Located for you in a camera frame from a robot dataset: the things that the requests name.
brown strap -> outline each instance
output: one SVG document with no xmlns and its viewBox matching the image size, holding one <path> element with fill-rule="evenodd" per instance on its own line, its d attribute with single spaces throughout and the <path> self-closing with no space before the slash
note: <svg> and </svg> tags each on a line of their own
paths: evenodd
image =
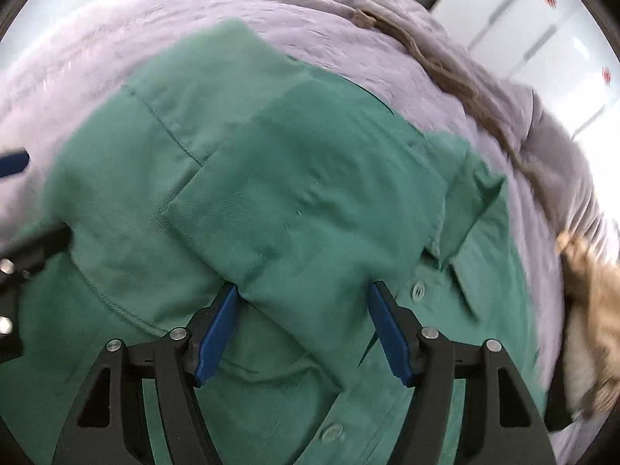
<svg viewBox="0 0 620 465">
<path fill-rule="evenodd" d="M 413 37 L 398 24 L 370 11 L 355 10 L 351 17 L 353 24 L 364 29 L 378 29 L 380 32 L 389 35 L 400 42 L 407 52 L 424 68 L 430 79 L 442 89 L 442 91 L 456 97 L 462 104 L 470 117 L 476 123 L 486 130 L 500 145 L 501 150 L 508 156 L 512 166 L 523 174 L 529 181 L 534 192 L 535 199 L 538 200 L 545 217 L 553 226 L 553 218 L 551 210 L 548 208 L 544 189 L 536 174 L 530 170 L 519 158 L 512 145 L 506 138 L 501 129 L 500 122 L 489 114 L 481 100 L 480 92 L 475 86 L 472 86 L 467 80 L 461 79 L 458 74 L 450 71 L 438 58 L 427 57 L 420 51 Z"/>
</svg>

green fabric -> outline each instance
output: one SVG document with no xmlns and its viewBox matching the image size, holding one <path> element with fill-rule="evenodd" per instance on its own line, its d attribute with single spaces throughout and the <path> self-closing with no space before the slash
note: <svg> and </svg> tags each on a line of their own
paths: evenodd
<svg viewBox="0 0 620 465">
<path fill-rule="evenodd" d="M 247 304 L 197 395 L 225 465 L 387 461 L 411 390 L 373 339 L 376 279 L 450 339 L 500 340 L 542 409 L 507 186 L 465 142 L 420 133 L 238 21 L 183 40 L 58 158 L 44 220 L 67 222 L 74 243 L 26 289 L 26 355 L 1 368 L 0 413 L 49 463 L 105 342 L 185 325 L 224 280 Z M 146 392 L 157 463 L 169 463 Z M 463 393 L 459 382 L 442 464 Z M 324 435 L 333 424 L 342 434 Z"/>
</svg>

metal screw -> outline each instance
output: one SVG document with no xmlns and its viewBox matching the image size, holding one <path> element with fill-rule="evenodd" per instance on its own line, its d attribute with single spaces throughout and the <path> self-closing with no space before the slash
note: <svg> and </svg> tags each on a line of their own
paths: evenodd
<svg viewBox="0 0 620 465">
<path fill-rule="evenodd" d="M 170 337 L 175 341 L 181 341 L 187 335 L 187 331 L 183 327 L 177 327 L 170 331 Z"/>
<path fill-rule="evenodd" d="M 6 316 L 0 316 L 0 335 L 8 335 L 13 332 L 13 322 Z"/>
<path fill-rule="evenodd" d="M 439 332 L 433 327 L 424 327 L 422 329 L 422 335 L 426 339 L 437 339 L 439 337 Z"/>
<path fill-rule="evenodd" d="M 114 352 L 119 350 L 122 345 L 123 343 L 120 341 L 120 339 L 112 339 L 105 345 L 105 349 L 110 352 Z"/>
<path fill-rule="evenodd" d="M 8 258 L 0 260 L 0 271 L 4 274 L 13 274 L 15 272 L 15 264 Z"/>
<path fill-rule="evenodd" d="M 496 341 L 495 339 L 489 339 L 487 341 L 487 349 L 489 351 L 492 351 L 493 353 L 499 353 L 501 351 L 500 341 Z"/>
</svg>

blue object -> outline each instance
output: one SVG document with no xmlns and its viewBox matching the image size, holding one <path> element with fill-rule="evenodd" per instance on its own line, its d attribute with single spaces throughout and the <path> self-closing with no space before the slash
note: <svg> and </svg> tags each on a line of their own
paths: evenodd
<svg viewBox="0 0 620 465">
<path fill-rule="evenodd" d="M 0 155 L 0 178 L 23 172 L 29 162 L 30 155 L 23 148 L 6 155 Z"/>
<path fill-rule="evenodd" d="M 237 324 L 240 302 L 237 287 L 233 285 L 200 343 L 198 366 L 194 372 L 197 386 L 202 386 L 218 371 L 219 360 Z"/>
<path fill-rule="evenodd" d="M 413 372 L 409 365 L 407 340 L 398 328 L 388 304 L 375 283 L 368 289 L 367 301 L 368 312 L 392 369 L 392 374 L 398 377 L 405 386 L 408 386 L 411 378 L 413 378 Z"/>
</svg>

shirt button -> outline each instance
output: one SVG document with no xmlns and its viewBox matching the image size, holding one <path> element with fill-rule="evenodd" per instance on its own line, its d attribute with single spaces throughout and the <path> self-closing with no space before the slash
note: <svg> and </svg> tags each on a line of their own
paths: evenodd
<svg viewBox="0 0 620 465">
<path fill-rule="evenodd" d="M 424 284 L 421 281 L 418 281 L 413 288 L 411 289 L 411 298 L 415 303 L 419 303 L 424 298 Z"/>
<path fill-rule="evenodd" d="M 340 424 L 330 425 L 320 434 L 320 439 L 325 443 L 336 441 L 344 430 L 344 427 Z"/>
</svg>

